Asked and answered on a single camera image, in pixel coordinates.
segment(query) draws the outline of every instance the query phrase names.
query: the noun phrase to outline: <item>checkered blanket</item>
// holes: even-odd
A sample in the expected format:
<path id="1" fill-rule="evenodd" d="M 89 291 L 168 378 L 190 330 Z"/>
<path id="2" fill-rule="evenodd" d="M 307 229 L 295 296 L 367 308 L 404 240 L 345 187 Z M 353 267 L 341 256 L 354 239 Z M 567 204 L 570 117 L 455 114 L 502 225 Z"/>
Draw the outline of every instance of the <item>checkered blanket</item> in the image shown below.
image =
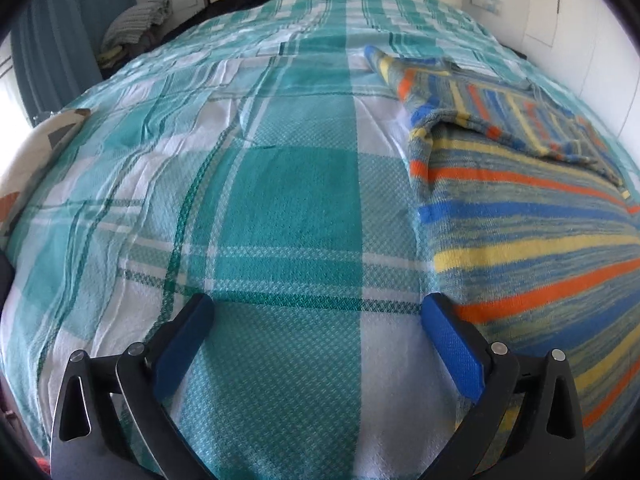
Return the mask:
<path id="1" fill-rule="evenodd" d="M 465 220 L 420 223 L 409 115 L 370 70 L 367 44 L 528 78 L 604 131 L 569 92 L 437 0 L 271 0 L 137 58 L 72 104 L 92 116 L 8 247 L 17 275 L 2 367 L 45 451 L 69 354 L 122 352 L 204 291 L 218 302 L 216 322 L 167 409 L 217 476 L 413 478 L 431 463 L 454 431 L 458 395 L 417 314 L 442 289 L 434 255 Z M 436 133 L 434 164 L 482 167 L 494 155 L 477 134 Z M 604 141 L 637 199 L 635 166 Z M 479 188 L 448 189 L 461 201 Z M 500 276 L 487 295 L 501 293 Z M 636 398 L 637 384 L 607 396 L 626 377 L 616 365 L 637 325 L 626 319 L 583 349 L 609 356 L 585 370 L 593 402 L 608 402 L 590 425 L 590 461 Z M 530 327 L 502 328 L 510 344 Z"/>

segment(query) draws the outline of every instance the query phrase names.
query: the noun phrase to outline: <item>striped pillow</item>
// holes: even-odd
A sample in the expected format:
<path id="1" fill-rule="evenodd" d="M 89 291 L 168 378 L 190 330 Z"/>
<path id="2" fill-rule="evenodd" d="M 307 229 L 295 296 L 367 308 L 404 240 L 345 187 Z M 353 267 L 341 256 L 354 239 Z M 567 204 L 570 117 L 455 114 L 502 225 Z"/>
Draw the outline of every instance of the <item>striped pillow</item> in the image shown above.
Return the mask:
<path id="1" fill-rule="evenodd" d="M 0 249 L 6 248 L 22 210 L 38 184 L 91 114 L 66 110 L 36 126 L 0 177 Z"/>

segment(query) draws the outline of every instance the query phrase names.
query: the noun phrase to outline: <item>white square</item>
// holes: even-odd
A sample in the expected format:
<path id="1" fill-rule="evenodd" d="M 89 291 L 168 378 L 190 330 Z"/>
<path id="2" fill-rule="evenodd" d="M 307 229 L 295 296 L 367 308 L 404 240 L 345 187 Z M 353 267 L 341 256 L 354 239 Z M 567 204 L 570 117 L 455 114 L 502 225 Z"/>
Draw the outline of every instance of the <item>white square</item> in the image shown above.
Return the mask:
<path id="1" fill-rule="evenodd" d="M 409 113 L 396 99 L 354 96 L 358 152 L 408 159 Z"/>
<path id="2" fill-rule="evenodd" d="M 458 391 L 419 316 L 360 315 L 362 406 L 353 476 L 418 476 L 455 430 Z"/>

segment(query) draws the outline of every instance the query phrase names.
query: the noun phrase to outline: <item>silver bolt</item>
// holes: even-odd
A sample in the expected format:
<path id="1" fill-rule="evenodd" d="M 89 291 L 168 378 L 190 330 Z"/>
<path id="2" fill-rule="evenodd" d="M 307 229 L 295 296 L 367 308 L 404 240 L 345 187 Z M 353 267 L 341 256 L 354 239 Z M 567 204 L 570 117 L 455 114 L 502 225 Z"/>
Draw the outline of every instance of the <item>silver bolt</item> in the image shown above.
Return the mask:
<path id="1" fill-rule="evenodd" d="M 83 358 L 84 358 L 84 350 L 76 350 L 71 354 L 71 357 L 69 358 L 69 360 L 72 363 L 79 363 L 80 361 L 82 361 Z"/>
<path id="2" fill-rule="evenodd" d="M 564 352 L 558 348 L 555 348 L 551 351 L 551 357 L 556 361 L 564 361 L 566 359 L 566 355 L 564 355 Z"/>
<path id="3" fill-rule="evenodd" d="M 145 351 L 144 343 L 132 343 L 127 348 L 127 354 L 135 357 L 136 355 L 142 354 Z"/>
<path id="4" fill-rule="evenodd" d="M 496 341 L 491 345 L 491 352 L 496 355 L 505 355 L 508 351 L 509 349 L 507 348 L 507 345 L 500 343 L 499 341 Z"/>

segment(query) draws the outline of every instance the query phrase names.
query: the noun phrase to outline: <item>blue curtain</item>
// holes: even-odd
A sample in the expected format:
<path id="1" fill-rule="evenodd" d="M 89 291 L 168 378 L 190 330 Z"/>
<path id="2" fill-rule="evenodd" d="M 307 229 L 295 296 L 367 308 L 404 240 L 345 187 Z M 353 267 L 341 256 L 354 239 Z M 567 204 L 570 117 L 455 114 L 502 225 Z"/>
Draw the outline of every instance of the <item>blue curtain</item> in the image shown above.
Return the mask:
<path id="1" fill-rule="evenodd" d="M 136 0 L 32 0 L 12 26 L 15 76 L 28 116 L 57 112 L 102 81 L 95 60 L 111 22 Z"/>

